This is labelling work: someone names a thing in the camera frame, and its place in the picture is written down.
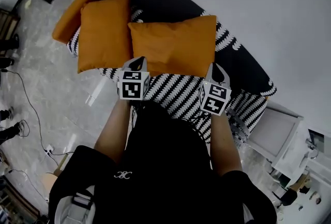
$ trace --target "backpack strap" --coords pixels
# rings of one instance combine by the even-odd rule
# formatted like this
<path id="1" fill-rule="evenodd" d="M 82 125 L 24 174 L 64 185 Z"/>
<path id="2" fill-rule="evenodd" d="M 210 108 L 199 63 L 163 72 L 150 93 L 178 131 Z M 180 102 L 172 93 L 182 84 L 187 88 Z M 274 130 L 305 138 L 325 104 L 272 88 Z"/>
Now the backpack strap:
<path id="1" fill-rule="evenodd" d="M 77 192 L 74 196 L 64 197 L 56 208 L 55 224 L 92 224 L 95 204 L 93 202 L 94 186 Z"/>

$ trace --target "marble floor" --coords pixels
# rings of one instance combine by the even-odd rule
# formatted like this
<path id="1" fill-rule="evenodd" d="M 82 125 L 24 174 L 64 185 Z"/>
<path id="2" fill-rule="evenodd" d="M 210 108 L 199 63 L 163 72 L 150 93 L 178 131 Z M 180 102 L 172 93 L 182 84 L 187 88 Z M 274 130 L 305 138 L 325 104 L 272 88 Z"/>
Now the marble floor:
<path id="1" fill-rule="evenodd" d="M 22 76 L 29 99 L 39 114 L 42 143 L 44 147 L 51 144 L 58 154 L 80 144 L 93 146 L 117 99 L 112 81 L 102 77 L 98 70 L 77 74 L 77 58 L 70 55 L 64 44 L 52 39 L 56 22 L 72 1 L 54 0 L 50 5 L 43 0 L 23 0 L 17 29 L 20 48 L 11 55 L 16 60 L 11 70 Z M 28 104 L 21 80 L 16 74 L 2 73 L 0 107 L 9 106 L 15 108 L 15 118 L 3 121 L 1 126 L 9 127 L 25 119 L 31 132 L 27 138 L 8 140 L 1 149 L 13 169 L 29 175 L 42 197 L 24 174 L 12 172 L 7 177 L 30 203 L 46 214 L 48 193 L 41 178 L 57 166 L 41 147 L 37 116 Z M 270 196 L 268 186 L 272 182 L 267 176 L 265 159 L 248 146 L 240 150 L 240 155 L 245 172 Z"/>

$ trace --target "black t-shirt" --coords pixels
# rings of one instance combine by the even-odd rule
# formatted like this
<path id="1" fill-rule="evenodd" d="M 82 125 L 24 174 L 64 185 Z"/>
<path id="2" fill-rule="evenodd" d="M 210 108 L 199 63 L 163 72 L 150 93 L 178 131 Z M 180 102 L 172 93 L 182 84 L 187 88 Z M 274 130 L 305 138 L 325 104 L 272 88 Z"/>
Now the black t-shirt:
<path id="1" fill-rule="evenodd" d="M 51 190 L 51 223 L 61 198 L 91 185 L 95 185 L 93 223 L 244 223 L 243 204 L 256 223 L 276 223 L 270 200 L 245 173 L 233 171 L 219 177 L 210 168 L 204 141 L 190 123 L 171 119 L 155 103 L 140 107 L 120 165 L 96 150 L 77 147 Z"/>

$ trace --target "leg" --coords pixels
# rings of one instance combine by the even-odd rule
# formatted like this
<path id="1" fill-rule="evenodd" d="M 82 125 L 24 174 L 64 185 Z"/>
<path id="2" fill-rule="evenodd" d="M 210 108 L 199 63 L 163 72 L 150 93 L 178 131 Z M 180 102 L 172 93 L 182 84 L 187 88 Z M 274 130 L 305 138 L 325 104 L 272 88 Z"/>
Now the leg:
<path id="1" fill-rule="evenodd" d="M 10 116 L 10 112 L 8 110 L 0 110 L 0 121 L 6 120 Z"/>
<path id="2" fill-rule="evenodd" d="M 15 34 L 13 38 L 9 40 L 0 40 L 0 50 L 9 50 L 19 48 L 19 35 Z"/>
<path id="3" fill-rule="evenodd" d="M 94 149 L 119 163 L 125 150 L 130 120 L 130 104 L 118 100 L 104 126 Z"/>
<path id="4" fill-rule="evenodd" d="M 8 139 L 12 139 L 21 132 L 20 122 L 16 123 L 12 127 L 0 131 L 0 145 Z"/>
<path id="5" fill-rule="evenodd" d="M 14 116 L 14 108 L 13 107 L 9 107 L 8 110 L 0 110 L 0 122 L 3 121 L 3 120 L 6 120 L 7 118 L 12 120 L 13 116 Z"/>
<path id="6" fill-rule="evenodd" d="M 14 60 L 8 57 L 0 57 L 0 69 L 5 69 L 14 64 Z"/>

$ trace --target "orange cushion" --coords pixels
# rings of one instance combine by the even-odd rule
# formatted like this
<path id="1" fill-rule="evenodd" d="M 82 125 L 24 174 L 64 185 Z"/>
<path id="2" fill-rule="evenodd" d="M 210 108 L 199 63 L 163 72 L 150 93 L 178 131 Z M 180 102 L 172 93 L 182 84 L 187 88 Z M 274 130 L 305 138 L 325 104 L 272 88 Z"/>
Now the orange cushion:
<path id="1" fill-rule="evenodd" d="M 216 16 L 178 23 L 129 23 L 133 56 L 145 56 L 151 76 L 205 77 L 215 58 Z"/>
<path id="2" fill-rule="evenodd" d="M 97 0 L 74 0 L 63 13 L 53 31 L 53 38 L 67 44 L 81 25 L 81 8 L 84 4 Z"/>
<path id="3" fill-rule="evenodd" d="M 119 68 L 132 58 L 129 0 L 102 0 L 82 9 L 78 39 L 78 73 Z"/>

